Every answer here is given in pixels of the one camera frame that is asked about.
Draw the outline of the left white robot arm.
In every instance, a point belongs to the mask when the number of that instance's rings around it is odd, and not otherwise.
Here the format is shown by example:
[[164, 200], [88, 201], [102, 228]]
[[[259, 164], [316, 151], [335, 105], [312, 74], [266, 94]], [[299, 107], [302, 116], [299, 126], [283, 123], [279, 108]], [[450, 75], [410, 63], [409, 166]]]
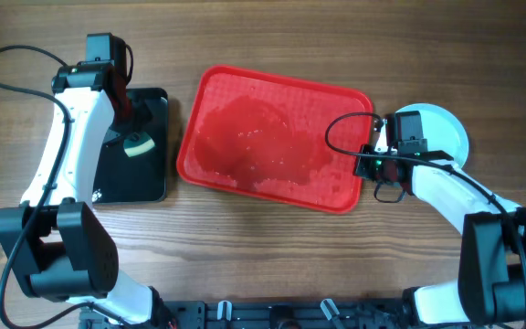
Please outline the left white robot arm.
[[131, 88], [132, 71], [132, 48], [110, 33], [88, 35], [85, 58], [60, 64], [36, 174], [16, 207], [0, 209], [0, 302], [15, 278], [25, 296], [79, 312], [84, 328], [176, 327], [159, 293], [120, 269], [93, 210], [167, 193], [168, 96]]

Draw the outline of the green yellow sponge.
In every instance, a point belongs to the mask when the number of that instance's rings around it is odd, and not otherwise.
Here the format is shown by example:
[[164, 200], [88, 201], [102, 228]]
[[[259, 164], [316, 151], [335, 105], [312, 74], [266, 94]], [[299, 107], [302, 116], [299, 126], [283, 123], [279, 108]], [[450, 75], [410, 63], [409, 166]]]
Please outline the green yellow sponge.
[[123, 150], [128, 157], [150, 152], [155, 147], [153, 138], [146, 132], [133, 133], [123, 141]]

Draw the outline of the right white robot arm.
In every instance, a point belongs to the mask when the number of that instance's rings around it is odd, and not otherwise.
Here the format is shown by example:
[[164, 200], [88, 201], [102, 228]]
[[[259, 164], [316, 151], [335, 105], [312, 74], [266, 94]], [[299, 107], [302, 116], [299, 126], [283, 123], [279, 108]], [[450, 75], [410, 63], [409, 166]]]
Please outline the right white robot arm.
[[405, 290], [407, 326], [526, 327], [526, 207], [505, 199], [463, 170], [469, 140], [442, 108], [419, 104], [373, 115], [378, 137], [354, 152], [355, 175], [427, 203], [460, 234], [458, 276]]

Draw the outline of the blue plate green smear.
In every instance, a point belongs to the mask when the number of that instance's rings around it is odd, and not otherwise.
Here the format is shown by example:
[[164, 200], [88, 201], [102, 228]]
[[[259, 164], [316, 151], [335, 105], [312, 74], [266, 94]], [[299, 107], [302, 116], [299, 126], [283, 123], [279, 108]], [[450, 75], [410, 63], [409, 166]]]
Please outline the blue plate green smear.
[[462, 123], [451, 112], [430, 103], [407, 105], [385, 116], [375, 150], [396, 150], [399, 155], [443, 151], [463, 167], [469, 141]]

